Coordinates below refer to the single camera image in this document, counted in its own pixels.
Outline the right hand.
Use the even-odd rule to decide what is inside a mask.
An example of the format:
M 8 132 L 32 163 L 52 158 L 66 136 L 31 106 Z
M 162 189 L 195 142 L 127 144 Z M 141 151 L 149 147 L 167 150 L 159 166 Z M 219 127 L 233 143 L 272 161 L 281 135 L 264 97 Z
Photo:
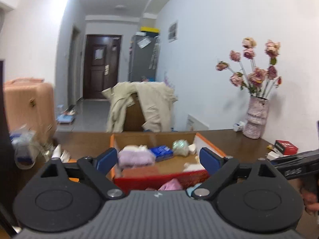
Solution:
M 317 195 L 307 191 L 303 186 L 299 189 L 299 191 L 303 198 L 305 211 L 311 215 L 317 213 L 319 210 Z

